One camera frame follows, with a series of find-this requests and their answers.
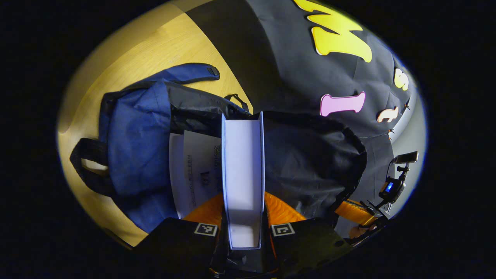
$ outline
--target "black fabric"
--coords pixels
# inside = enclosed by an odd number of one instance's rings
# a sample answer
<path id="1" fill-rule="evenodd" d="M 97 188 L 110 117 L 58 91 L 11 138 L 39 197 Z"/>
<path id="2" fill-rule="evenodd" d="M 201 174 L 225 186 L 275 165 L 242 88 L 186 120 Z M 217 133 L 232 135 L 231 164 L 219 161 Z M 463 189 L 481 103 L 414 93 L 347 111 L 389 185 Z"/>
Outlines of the black fabric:
<path id="1" fill-rule="evenodd" d="M 348 127 L 322 116 L 263 116 L 265 190 L 306 218 L 334 220 L 367 164 L 363 144 Z"/>
<path id="2" fill-rule="evenodd" d="M 171 103 L 171 133 L 183 134 L 184 130 L 221 137 L 221 115 L 227 119 L 252 118 L 248 110 L 235 103 L 201 91 L 176 84 L 168 84 Z"/>
<path id="3" fill-rule="evenodd" d="M 205 278 L 216 236 L 195 233 L 198 225 L 197 222 L 167 218 L 133 251 L 157 266 L 184 274 L 184 278 Z"/>
<path id="4" fill-rule="evenodd" d="M 321 268 L 352 250 L 321 218 L 290 223 L 294 233 L 277 235 L 272 233 L 274 250 L 279 261 L 278 278 L 299 278 L 299 276 Z M 287 224 L 274 227 L 288 227 Z"/>
<path id="5" fill-rule="evenodd" d="M 216 20 L 210 19 L 211 13 Z M 364 26 L 363 31 L 352 33 L 370 46 L 370 63 L 344 53 L 319 55 L 311 34 L 311 28 L 319 25 L 307 20 L 308 15 L 318 13 L 304 11 L 292 0 L 216 0 L 187 12 L 228 63 L 254 113 L 319 114 L 324 94 L 345 97 L 364 91 L 366 99 L 359 113 L 342 111 L 328 117 L 346 124 L 359 137 L 386 134 L 403 115 L 411 92 L 417 90 L 413 77 L 408 75 L 407 91 L 393 84 L 394 68 L 406 69 Z M 382 110 L 394 107 L 400 109 L 395 120 L 376 121 Z"/>
<path id="6" fill-rule="evenodd" d="M 243 107 L 244 110 L 248 111 L 248 104 L 246 104 L 245 102 L 243 102 L 243 100 L 239 97 L 239 95 L 237 95 L 237 94 L 231 94 L 231 95 L 225 96 L 224 98 L 227 99 L 227 100 L 231 100 L 232 97 L 234 97 L 236 100 L 238 100 L 238 102 L 241 103 L 241 107 Z"/>
<path id="7" fill-rule="evenodd" d="M 210 268 L 218 273 L 224 273 L 227 264 L 227 254 L 229 252 L 229 235 L 227 233 L 226 210 L 222 207 L 221 225 L 219 228 L 219 239 L 215 244 L 215 249 L 210 260 Z"/>
<path id="8" fill-rule="evenodd" d="M 393 148 L 388 135 L 365 138 L 361 141 L 367 150 L 367 167 L 350 199 L 357 202 L 370 200 L 377 205 L 382 201 L 379 191 L 384 186 L 386 177 L 394 174 L 394 165 L 391 165 L 387 173 L 389 162 L 394 157 Z"/>
<path id="9" fill-rule="evenodd" d="M 91 190 L 112 197 L 116 190 L 110 176 L 101 176 L 83 167 L 81 159 L 87 159 L 107 166 L 107 144 L 94 139 L 82 138 L 70 154 L 70 162 L 83 182 Z"/>
<path id="10" fill-rule="evenodd" d="M 246 1 L 210 1 L 186 14 L 229 65 L 247 94 L 254 114 L 263 110 L 264 104 L 284 102 L 285 96 L 280 94 L 284 84 L 269 40 Z"/>
<path id="11" fill-rule="evenodd" d="M 352 31 L 370 46 L 370 63 L 344 53 L 320 55 L 315 51 L 310 31 L 319 25 L 307 20 L 307 16 L 321 12 L 307 12 L 292 0 L 247 2 L 267 34 L 284 84 L 297 92 L 288 94 L 282 105 L 280 101 L 267 100 L 257 109 L 318 114 L 320 98 L 324 94 L 345 97 L 364 91 L 366 99 L 359 113 L 342 111 L 329 117 L 346 124 L 359 137 L 383 135 L 396 125 L 410 98 L 410 91 L 403 91 L 393 84 L 393 55 L 375 35 L 366 29 Z M 379 112 L 394 107 L 400 108 L 395 120 L 391 123 L 376 121 Z"/>

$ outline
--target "wooden surface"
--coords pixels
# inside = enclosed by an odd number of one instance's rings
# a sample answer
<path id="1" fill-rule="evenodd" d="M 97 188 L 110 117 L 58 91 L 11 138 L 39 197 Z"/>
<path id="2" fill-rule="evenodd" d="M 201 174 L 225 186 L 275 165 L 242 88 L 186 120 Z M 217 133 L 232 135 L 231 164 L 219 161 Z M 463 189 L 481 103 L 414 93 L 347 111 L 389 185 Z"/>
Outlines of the wooden surface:
<path id="1" fill-rule="evenodd" d="M 167 22 L 157 27 L 154 18 Z M 137 36 L 136 30 L 146 30 L 144 33 L 147 36 Z M 115 53 L 109 52 L 109 46 L 114 47 L 119 56 L 113 62 L 108 62 L 108 66 L 102 67 L 104 64 L 99 61 L 115 56 Z M 121 90 L 160 70 L 178 64 L 199 62 L 214 65 L 220 72 L 220 80 L 201 81 L 189 84 L 188 87 L 221 97 L 237 93 L 248 104 L 250 112 L 253 112 L 253 107 L 228 65 L 205 34 L 182 10 L 171 3 L 164 4 L 123 27 L 105 41 L 103 47 L 107 51 L 101 51 L 100 46 L 89 56 L 69 84 L 59 116 L 59 155 L 67 182 L 85 211 L 99 226 L 108 228 L 125 242 L 135 246 L 147 234 L 136 227 L 112 199 L 88 189 L 69 161 L 70 153 L 79 139 L 98 137 L 98 116 L 103 94 Z M 88 77 L 85 72 L 91 73 L 91 76 Z M 88 84 L 89 88 L 81 93 L 84 84 Z"/>

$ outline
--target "blue light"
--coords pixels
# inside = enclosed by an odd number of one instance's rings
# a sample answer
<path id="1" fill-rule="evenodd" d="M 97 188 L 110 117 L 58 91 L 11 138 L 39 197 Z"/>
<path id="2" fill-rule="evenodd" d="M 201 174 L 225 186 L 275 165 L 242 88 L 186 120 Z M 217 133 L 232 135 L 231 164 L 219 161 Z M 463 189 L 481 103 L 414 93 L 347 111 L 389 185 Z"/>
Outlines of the blue light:
<path id="1" fill-rule="evenodd" d="M 389 182 L 389 185 L 387 185 L 387 188 L 386 188 L 386 192 L 389 193 L 389 190 L 391 190 L 392 187 L 393 187 L 393 183 Z"/>

